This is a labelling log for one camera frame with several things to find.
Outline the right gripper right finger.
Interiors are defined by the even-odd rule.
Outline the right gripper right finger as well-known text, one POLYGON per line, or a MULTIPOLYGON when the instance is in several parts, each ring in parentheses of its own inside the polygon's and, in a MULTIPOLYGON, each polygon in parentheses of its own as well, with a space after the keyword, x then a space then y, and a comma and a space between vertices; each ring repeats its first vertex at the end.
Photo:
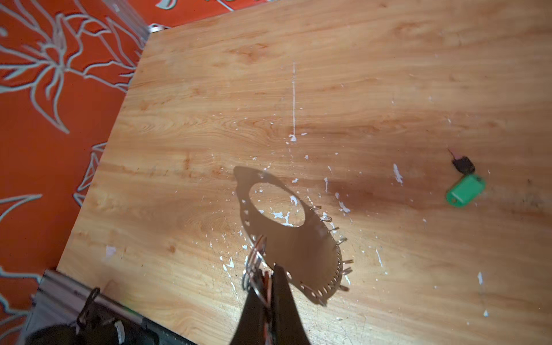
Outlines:
POLYGON ((275 265, 271 288, 273 344, 310 345, 291 293, 285 269, 275 265))

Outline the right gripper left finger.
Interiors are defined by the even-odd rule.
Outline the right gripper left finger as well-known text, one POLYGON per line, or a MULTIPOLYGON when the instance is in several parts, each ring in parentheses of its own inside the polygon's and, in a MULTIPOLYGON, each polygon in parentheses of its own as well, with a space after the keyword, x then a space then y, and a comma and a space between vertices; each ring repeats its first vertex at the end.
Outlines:
POLYGON ((257 276, 247 289, 247 298, 230 344, 265 344, 263 334, 263 283, 257 276))

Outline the red key tag with key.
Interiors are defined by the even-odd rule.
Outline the red key tag with key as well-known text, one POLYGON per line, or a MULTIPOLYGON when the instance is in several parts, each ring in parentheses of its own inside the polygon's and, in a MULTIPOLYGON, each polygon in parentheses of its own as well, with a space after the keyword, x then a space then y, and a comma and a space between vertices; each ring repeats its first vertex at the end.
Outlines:
POLYGON ((263 334, 264 334, 264 344, 273 345, 274 336, 273 336, 273 312, 272 312, 272 289, 273 289, 273 279, 271 274, 266 271, 262 274, 262 283, 263 283, 263 303, 264 303, 264 314, 263 314, 263 334))

